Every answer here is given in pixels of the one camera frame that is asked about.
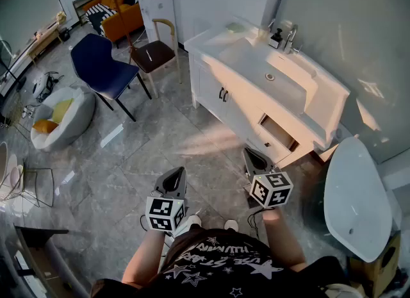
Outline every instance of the faucet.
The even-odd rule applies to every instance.
[[[297,26],[297,24],[294,24],[292,29],[289,31],[289,35],[288,35],[288,38],[286,39],[286,44],[285,44],[284,49],[283,49],[285,54],[289,54],[290,51],[293,51],[293,52],[296,52],[296,53],[298,53],[300,51],[300,48],[302,46],[300,46],[300,48],[298,48],[298,49],[292,47],[293,39],[295,38],[295,35],[297,33],[298,28],[299,27]]]

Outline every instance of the white shoe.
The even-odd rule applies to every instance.
[[[202,221],[198,216],[192,215],[192,216],[189,216],[188,220],[186,221],[186,225],[188,226],[188,229],[191,227],[192,224],[198,224],[199,226],[202,226]]]
[[[233,219],[228,219],[225,223],[224,229],[233,229],[235,232],[239,231],[238,222]]]

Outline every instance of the black soap bottle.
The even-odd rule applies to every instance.
[[[282,42],[281,32],[282,32],[281,28],[276,29],[276,33],[274,33],[274,35],[272,37],[270,37],[270,40],[269,40],[269,45],[270,46],[272,46],[276,49],[279,47],[279,45]]]

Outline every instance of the navy blue chair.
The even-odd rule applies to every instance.
[[[113,107],[105,99],[116,100],[125,113],[135,121],[127,108],[120,102],[121,93],[128,87],[132,80],[138,77],[141,86],[145,90],[149,99],[152,99],[147,90],[140,70],[134,65],[115,61],[111,56],[112,43],[104,37],[88,34],[71,50],[71,60],[74,70],[81,78],[109,107]]]

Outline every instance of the white round armchair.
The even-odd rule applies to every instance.
[[[63,120],[51,133],[45,134],[31,128],[31,141],[34,147],[43,151],[62,149],[75,141],[87,129],[95,108],[95,97],[81,88],[64,87],[52,93],[38,107],[34,123],[40,119],[50,119],[57,103],[74,99]]]

